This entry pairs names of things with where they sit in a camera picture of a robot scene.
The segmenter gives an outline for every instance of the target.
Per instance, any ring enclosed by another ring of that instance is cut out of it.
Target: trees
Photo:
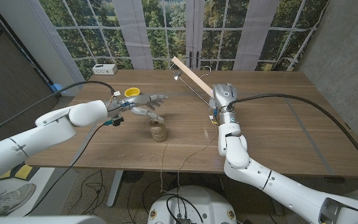
[[[57,30],[71,56],[73,58],[92,56],[81,38],[81,34],[83,34],[94,56],[110,57],[109,49],[113,57],[128,57],[129,54],[121,30],[103,29],[100,31],[97,26],[99,23],[102,26],[119,27],[119,21],[111,0],[89,1],[96,16],[93,16],[87,0],[66,0],[79,26],[94,26],[94,29],[71,28]],[[313,27],[327,1],[306,0],[295,27],[299,29]],[[141,2],[150,49],[154,58],[154,68],[167,69],[167,60],[173,56],[183,58],[186,54],[186,32],[183,29],[178,29],[186,27],[186,1],[141,0]],[[54,26],[71,27],[75,25],[61,0],[40,0],[40,3]],[[301,3],[302,0],[281,0],[271,26],[292,28]],[[203,25],[205,28],[213,29],[203,31],[201,57],[204,60],[215,61],[202,62],[202,65],[212,65],[213,68],[216,68],[216,61],[219,60],[218,69],[231,69],[233,67],[242,34],[240,30],[230,30],[230,28],[243,27],[248,5],[249,0],[228,1],[226,20],[224,21],[226,0],[205,0]],[[106,43],[104,43],[102,34],[106,38]],[[282,60],[282,58],[294,58],[308,34],[308,30],[304,32],[300,30],[293,32],[270,30],[266,37],[260,60],[274,60],[277,63],[272,65],[270,62],[261,62],[258,63],[256,69],[287,69],[285,67],[289,65],[288,62],[290,61],[287,59]],[[303,50],[296,59],[299,60],[302,55]],[[99,61],[111,62],[108,59],[98,58]],[[133,68],[129,59],[119,58],[115,59],[115,61],[121,69]],[[81,66],[89,65],[85,61],[77,64]]]
[[[327,4],[328,0],[306,0],[305,5],[301,11],[299,19],[295,25],[296,28],[308,29],[313,27],[318,21],[319,15]],[[272,27],[289,27],[291,28],[296,14],[298,13],[301,0],[281,0],[273,18]],[[309,31],[294,31],[291,36],[289,31],[270,30],[266,37],[266,41],[260,55],[261,60],[278,60],[277,63],[272,66],[268,64],[259,63],[257,70],[287,70],[290,65],[288,58],[301,59],[303,54],[300,54],[298,58],[295,58],[300,47],[305,41]],[[284,49],[282,56],[279,58],[281,51],[283,50],[284,43],[288,39],[286,49]]]
[[[90,0],[96,18],[85,0],[66,0],[76,23],[79,26],[97,26],[96,19],[101,26],[119,27],[119,22],[114,12],[112,2],[104,2],[102,0]],[[65,5],[61,0],[40,0],[40,3],[48,15],[54,26],[74,26],[73,19],[69,15]],[[113,57],[128,57],[128,50],[125,45],[124,37],[119,29],[59,29],[57,30],[62,41],[65,43],[70,55],[73,58],[82,58],[92,56],[86,44],[81,38],[80,32],[83,34],[86,43],[96,57],[109,57],[107,46],[109,47]],[[115,59],[119,69],[133,69],[130,59]],[[97,58],[98,63],[113,63],[108,58]],[[76,60],[78,69],[87,80],[92,74],[91,68],[94,60]]]

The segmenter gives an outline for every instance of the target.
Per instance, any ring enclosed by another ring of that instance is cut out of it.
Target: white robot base
[[[182,201],[179,198],[178,203],[175,195],[186,200]],[[150,209],[148,224],[175,223],[167,208],[168,199],[170,211],[182,224],[237,223],[234,209],[224,197],[206,187],[188,185],[172,189],[157,199]]]

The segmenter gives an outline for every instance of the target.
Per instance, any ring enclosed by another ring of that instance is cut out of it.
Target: yellow cup
[[[132,88],[125,90],[124,94],[126,97],[137,96],[140,94],[140,89],[138,89],[136,87],[132,87]]]

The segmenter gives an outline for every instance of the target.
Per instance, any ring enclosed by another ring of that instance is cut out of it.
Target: shoe
[[[35,192],[35,184],[26,184],[21,188],[0,196],[0,215],[13,212],[23,206]]]

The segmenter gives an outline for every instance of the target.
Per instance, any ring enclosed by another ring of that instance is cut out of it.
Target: small white box
[[[114,75],[117,71],[116,64],[96,64],[93,68],[95,75]]]

